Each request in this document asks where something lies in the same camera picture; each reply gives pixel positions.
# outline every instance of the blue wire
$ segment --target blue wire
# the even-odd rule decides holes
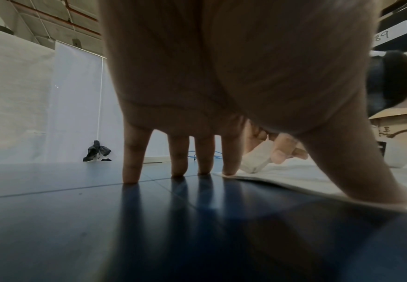
[[[188,151],[188,153],[194,153],[194,156],[188,155],[188,157],[190,157],[190,158],[196,160],[196,151]],[[221,159],[221,158],[222,158],[222,156],[214,155],[214,159],[215,159],[215,160],[219,160],[219,159]]]

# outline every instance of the reflective surface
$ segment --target reflective surface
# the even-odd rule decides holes
[[[0,281],[407,281],[407,214],[192,163],[180,179],[147,165],[131,186],[117,163],[70,165],[0,166]]]

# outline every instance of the paper sheet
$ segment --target paper sheet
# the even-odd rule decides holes
[[[407,187],[407,166],[402,169],[391,170],[397,181]],[[232,178],[278,184],[282,187],[303,193],[317,194],[341,201],[407,212],[407,207],[391,204],[367,203],[347,197],[329,180],[312,160],[304,161],[294,158],[286,161],[286,163],[282,165],[268,164],[262,171],[255,174],[249,174],[239,170]]]

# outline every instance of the hand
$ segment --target hand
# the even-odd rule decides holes
[[[287,133],[269,133],[253,122],[247,121],[244,135],[244,154],[251,152],[268,138],[274,141],[273,150],[270,152],[270,159],[275,164],[282,164],[286,159],[292,157],[304,160],[309,157],[302,144]]]
[[[235,173],[246,116],[300,140],[348,196],[407,201],[366,113],[377,0],[99,4],[125,119],[124,182],[138,181],[154,129],[169,136],[173,175],[186,170],[189,136],[200,148],[200,173],[209,172],[215,134],[222,136],[223,172]]]

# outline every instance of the red pipe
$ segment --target red pipe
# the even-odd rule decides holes
[[[80,11],[78,11],[78,10],[75,10],[75,9],[71,8],[71,7],[69,6],[69,2],[67,2],[67,0],[64,0],[64,3],[66,4],[67,10],[71,11],[72,13],[77,13],[78,15],[83,16],[83,17],[85,17],[85,18],[88,18],[88,19],[90,19],[90,20],[98,21],[98,20],[97,20],[96,18],[94,18],[94,17],[91,17],[91,16],[89,16],[89,15],[86,15],[85,13],[82,13],[82,12],[80,12]]]
[[[24,4],[18,3],[18,2],[16,2],[16,1],[13,1],[13,0],[8,0],[8,1],[11,2],[11,3],[13,3],[13,4],[15,4],[15,5],[18,5],[18,6],[20,6],[20,7],[23,7],[23,8],[26,8],[26,9],[28,9],[28,10],[32,10],[32,11],[34,11],[34,12],[40,13],[40,14],[42,14],[42,15],[45,15],[45,16],[47,16],[47,17],[49,17],[49,18],[58,20],[58,21],[60,21],[60,22],[66,23],[66,24],[68,24],[68,25],[71,25],[71,26],[77,27],[77,28],[79,28],[79,29],[85,30],[85,31],[87,31],[87,32],[90,32],[90,33],[93,33],[93,34],[96,34],[96,35],[101,36],[100,33],[96,32],[96,31],[93,31],[92,29],[89,29],[89,28],[86,28],[86,27],[83,27],[83,26],[79,26],[79,25],[77,25],[77,24],[74,24],[74,23],[72,23],[72,22],[69,22],[68,20],[64,20],[64,19],[61,19],[61,18],[52,16],[51,14],[47,14],[47,13],[45,13],[45,12],[42,12],[42,11],[40,11],[40,10],[37,10],[37,9],[32,8],[32,7],[26,6],[26,5],[24,5]]]

